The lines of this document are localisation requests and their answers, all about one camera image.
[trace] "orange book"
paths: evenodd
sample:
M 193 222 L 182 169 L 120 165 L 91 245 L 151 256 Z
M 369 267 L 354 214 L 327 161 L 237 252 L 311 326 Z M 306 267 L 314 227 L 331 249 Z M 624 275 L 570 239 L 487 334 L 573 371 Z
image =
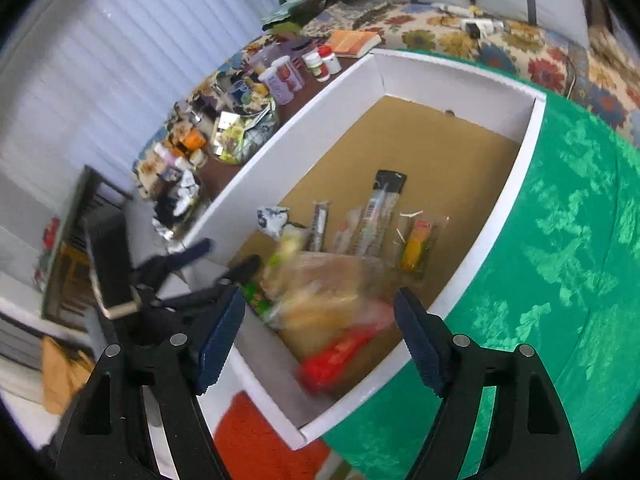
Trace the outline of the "orange book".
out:
M 335 30 L 326 42 L 336 56 L 362 57 L 380 43 L 382 39 L 375 32 L 360 30 Z

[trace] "white vertical blinds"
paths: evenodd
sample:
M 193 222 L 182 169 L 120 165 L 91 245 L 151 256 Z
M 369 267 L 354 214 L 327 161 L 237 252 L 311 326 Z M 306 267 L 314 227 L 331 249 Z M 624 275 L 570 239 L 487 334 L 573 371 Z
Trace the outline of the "white vertical blinds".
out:
M 0 170 L 55 211 L 83 164 L 130 188 L 174 101 L 278 0 L 36 0 L 0 56 Z

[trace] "wooden table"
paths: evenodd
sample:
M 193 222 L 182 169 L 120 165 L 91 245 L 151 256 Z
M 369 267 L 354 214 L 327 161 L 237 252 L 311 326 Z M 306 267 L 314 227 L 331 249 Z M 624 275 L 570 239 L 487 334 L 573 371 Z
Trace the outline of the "wooden table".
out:
M 296 93 L 291 102 L 278 106 L 280 127 L 283 127 L 284 124 L 298 113 L 304 105 L 311 101 L 311 99 L 331 81 L 339 78 L 344 71 L 356 61 L 357 59 L 340 58 L 342 71 L 332 76 L 329 81 L 325 81 L 323 83 L 316 81 L 316 78 L 314 78 L 308 70 L 301 70 L 300 73 L 305 79 L 305 86 L 302 90 Z M 202 184 L 207 191 L 207 195 L 213 200 L 220 194 L 220 192 L 222 192 L 223 189 L 225 189 L 226 185 L 231 182 L 233 177 L 238 174 L 238 171 L 240 171 L 241 168 L 242 166 L 223 164 L 212 156 L 209 156 L 209 160 L 200 170 L 198 170 L 198 177 L 202 181 Z

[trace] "brown bag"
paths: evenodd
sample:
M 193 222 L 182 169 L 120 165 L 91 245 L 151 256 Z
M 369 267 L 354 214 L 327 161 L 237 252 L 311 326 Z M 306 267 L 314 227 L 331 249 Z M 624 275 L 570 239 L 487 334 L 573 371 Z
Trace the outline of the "brown bag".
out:
M 42 385 L 44 409 L 61 415 L 71 397 L 82 388 L 94 370 L 95 363 L 84 352 L 70 356 L 52 338 L 42 339 Z

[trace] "green tablecloth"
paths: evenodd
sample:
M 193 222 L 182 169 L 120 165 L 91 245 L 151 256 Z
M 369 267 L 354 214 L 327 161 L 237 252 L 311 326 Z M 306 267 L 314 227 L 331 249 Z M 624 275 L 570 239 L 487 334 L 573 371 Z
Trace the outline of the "green tablecloth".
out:
M 446 323 L 489 348 L 536 348 L 587 466 L 640 392 L 639 153 L 548 93 L 511 215 Z M 463 478 L 478 469 L 492 403 L 486 388 Z M 325 441 L 368 480 L 403 479 L 438 406 L 409 362 Z

